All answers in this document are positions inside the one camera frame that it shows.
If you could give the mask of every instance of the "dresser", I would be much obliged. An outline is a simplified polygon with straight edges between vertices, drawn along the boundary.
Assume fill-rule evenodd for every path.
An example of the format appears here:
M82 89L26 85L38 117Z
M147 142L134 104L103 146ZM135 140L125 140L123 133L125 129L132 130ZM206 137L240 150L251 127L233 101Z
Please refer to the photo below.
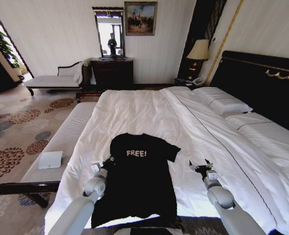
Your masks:
M98 89L132 88L132 58L92 58L91 66Z

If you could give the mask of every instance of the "nightstand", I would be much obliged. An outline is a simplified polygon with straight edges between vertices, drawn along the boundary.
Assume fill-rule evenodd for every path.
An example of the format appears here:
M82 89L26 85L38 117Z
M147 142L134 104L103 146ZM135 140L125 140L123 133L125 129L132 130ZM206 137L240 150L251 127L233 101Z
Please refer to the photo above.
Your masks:
M189 88L190 90L194 90L196 88L200 88L200 87L203 87L204 85L200 85L200 86L196 86L194 85L193 83L190 83L191 85L188 86L185 81L179 81L177 78L175 78L175 84L178 85L178 86L181 86L181 87L187 87Z

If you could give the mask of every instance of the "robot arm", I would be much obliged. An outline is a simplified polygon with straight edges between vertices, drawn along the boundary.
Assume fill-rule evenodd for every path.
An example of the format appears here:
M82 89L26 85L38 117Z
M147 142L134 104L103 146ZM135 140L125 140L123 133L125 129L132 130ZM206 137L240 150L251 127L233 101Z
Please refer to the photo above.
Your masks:
M222 223L230 235L266 235L256 221L244 211L234 199L232 193L221 186L212 163L190 167L202 174L202 179L208 190L207 197L221 216Z
M107 170L102 168L90 179L83 196L76 198L54 224L49 235L79 235L94 211L94 204L104 195Z

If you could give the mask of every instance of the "table lamp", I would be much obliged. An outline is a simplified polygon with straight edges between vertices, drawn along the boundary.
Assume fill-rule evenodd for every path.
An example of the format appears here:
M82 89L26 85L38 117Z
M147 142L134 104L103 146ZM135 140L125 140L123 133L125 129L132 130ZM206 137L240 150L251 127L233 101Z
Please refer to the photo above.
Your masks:
M208 40L196 40L187 59L193 60L191 65L188 66L188 79L194 80L198 77L204 60L208 59Z

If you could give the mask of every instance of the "lampshade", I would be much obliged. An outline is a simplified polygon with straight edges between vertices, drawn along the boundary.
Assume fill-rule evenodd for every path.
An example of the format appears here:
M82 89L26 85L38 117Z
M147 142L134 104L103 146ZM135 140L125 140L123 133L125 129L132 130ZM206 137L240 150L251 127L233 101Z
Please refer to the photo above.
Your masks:
M187 58L193 60L208 59L208 40L207 39L196 40Z

